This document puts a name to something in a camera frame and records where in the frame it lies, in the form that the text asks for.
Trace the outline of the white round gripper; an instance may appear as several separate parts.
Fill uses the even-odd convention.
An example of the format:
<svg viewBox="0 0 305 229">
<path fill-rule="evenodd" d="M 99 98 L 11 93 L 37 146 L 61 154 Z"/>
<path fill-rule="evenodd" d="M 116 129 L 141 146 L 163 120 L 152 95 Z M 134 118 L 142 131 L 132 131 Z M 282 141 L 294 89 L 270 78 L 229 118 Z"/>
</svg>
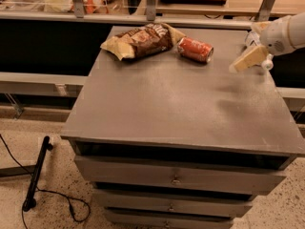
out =
<svg viewBox="0 0 305 229">
<path fill-rule="evenodd" d="M 229 66 L 229 71 L 231 73 L 239 73 L 254 65 L 259 65 L 267 58 L 269 53 L 272 55 L 282 55 L 294 52 L 293 21 L 293 17 L 288 15 L 272 23 L 270 21 L 253 22 L 251 29 L 261 34 L 260 42 L 264 46 L 248 47 Z"/>
</svg>

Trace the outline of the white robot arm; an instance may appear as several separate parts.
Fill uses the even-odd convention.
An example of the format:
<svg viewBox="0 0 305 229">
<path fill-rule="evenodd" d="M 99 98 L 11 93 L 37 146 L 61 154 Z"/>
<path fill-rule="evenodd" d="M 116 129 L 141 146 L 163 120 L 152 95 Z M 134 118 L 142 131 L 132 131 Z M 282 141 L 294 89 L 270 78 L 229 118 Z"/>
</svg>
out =
<svg viewBox="0 0 305 229">
<path fill-rule="evenodd" d="M 232 73 L 253 66 L 269 71 L 273 58 L 305 47 L 305 12 L 274 21 L 254 22 L 245 39 L 246 50 L 230 65 Z"/>
</svg>

